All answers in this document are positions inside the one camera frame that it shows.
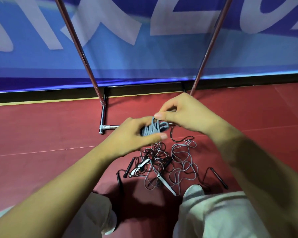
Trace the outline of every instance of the person's right arm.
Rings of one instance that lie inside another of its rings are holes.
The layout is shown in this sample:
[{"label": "person's right arm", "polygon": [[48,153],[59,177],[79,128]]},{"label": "person's right arm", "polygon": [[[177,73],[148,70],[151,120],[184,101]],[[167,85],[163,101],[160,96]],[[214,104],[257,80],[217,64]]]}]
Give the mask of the person's right arm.
[{"label": "person's right arm", "polygon": [[167,101],[155,118],[206,134],[271,236],[298,237],[297,172],[186,93]]}]

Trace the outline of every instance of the person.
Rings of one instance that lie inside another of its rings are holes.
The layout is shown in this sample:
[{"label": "person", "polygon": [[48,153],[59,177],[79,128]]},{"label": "person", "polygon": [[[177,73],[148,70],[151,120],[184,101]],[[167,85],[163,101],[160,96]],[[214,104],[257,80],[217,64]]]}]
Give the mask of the person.
[{"label": "person", "polygon": [[[186,93],[167,101],[155,118],[206,134],[243,189],[204,196],[201,187],[190,187],[174,236],[298,237],[298,173],[292,168]],[[99,146],[9,210],[0,218],[0,238],[112,232],[116,218],[110,201],[91,191],[115,159],[167,138],[165,133],[140,136],[151,119],[126,119]]]}]

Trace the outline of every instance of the person's right hand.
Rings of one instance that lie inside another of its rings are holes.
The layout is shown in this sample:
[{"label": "person's right hand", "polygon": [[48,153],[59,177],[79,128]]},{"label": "person's right hand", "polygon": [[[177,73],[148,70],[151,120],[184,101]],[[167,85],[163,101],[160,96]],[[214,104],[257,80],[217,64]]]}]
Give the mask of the person's right hand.
[{"label": "person's right hand", "polygon": [[209,135],[215,127],[219,128],[222,124],[226,124],[225,120],[187,93],[182,93],[164,103],[154,117],[206,135]]}]

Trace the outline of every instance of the banner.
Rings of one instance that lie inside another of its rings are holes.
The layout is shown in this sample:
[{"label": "banner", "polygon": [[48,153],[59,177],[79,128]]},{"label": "banner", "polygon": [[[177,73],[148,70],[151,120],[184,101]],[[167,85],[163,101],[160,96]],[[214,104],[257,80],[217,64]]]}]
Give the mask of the banner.
[{"label": "banner", "polygon": [[[100,86],[193,80],[226,0],[63,0]],[[233,0],[203,79],[298,73],[298,0]],[[54,0],[0,0],[0,92],[91,87]]]}]

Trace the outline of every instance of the fingernail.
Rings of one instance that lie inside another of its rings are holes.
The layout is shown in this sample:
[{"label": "fingernail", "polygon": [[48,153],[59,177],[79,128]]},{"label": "fingernail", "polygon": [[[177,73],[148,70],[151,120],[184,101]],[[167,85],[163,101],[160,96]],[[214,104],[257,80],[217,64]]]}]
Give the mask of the fingernail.
[{"label": "fingernail", "polygon": [[160,133],[160,138],[161,138],[161,140],[165,140],[168,138],[168,136],[165,133]]},{"label": "fingernail", "polygon": [[155,117],[156,119],[161,119],[161,118],[162,118],[162,114],[161,114],[161,113],[156,113],[156,114],[154,115],[154,117]]}]

